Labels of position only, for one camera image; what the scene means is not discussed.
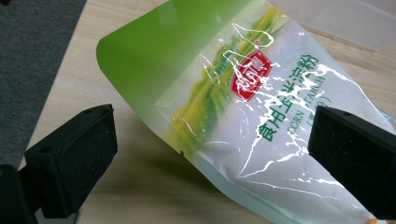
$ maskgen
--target wooden table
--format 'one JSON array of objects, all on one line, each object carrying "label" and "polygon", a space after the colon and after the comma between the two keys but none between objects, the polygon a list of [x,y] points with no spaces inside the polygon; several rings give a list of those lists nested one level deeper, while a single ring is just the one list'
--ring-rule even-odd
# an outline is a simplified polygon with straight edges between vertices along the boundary
[{"label": "wooden table", "polygon": [[[113,104],[119,153],[83,204],[78,223],[267,223],[222,195],[152,133],[99,70],[99,39],[164,2],[88,0],[29,147],[80,111]],[[396,46],[370,51],[315,37],[375,105],[396,117]]]}]

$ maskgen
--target plastic bag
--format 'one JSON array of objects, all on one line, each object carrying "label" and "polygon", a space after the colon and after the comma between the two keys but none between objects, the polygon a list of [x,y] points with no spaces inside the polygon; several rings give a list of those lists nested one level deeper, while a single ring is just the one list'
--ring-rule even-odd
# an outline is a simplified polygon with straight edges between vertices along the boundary
[{"label": "plastic bag", "polygon": [[97,58],[150,129],[248,209],[276,223],[373,217],[308,155],[315,108],[394,129],[268,2],[170,1],[104,37]]}]

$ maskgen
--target brand logo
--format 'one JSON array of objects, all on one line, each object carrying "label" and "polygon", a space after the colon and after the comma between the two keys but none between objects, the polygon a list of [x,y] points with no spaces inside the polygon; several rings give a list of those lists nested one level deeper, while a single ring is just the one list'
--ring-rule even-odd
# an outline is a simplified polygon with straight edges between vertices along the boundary
[{"label": "brand logo", "polygon": [[268,77],[271,62],[261,50],[249,54],[233,73],[230,90],[244,100],[250,100]]}]

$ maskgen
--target dark gray floor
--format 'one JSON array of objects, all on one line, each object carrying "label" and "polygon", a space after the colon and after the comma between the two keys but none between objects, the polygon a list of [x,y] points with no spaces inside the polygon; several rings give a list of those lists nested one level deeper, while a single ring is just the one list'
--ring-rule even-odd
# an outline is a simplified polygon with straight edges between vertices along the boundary
[{"label": "dark gray floor", "polygon": [[0,163],[19,166],[84,5],[85,0],[0,5]]}]

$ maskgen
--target black bracket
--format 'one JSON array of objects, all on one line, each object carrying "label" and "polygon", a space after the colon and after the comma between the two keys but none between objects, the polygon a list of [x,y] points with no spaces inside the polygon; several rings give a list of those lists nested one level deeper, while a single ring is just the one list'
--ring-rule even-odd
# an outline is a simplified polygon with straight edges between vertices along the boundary
[{"label": "black bracket", "polygon": [[396,135],[318,106],[308,150],[378,219],[396,220]]},{"label": "black bracket", "polygon": [[20,171],[0,165],[0,223],[37,224],[76,214],[117,153],[113,108],[82,111],[25,152]]}]

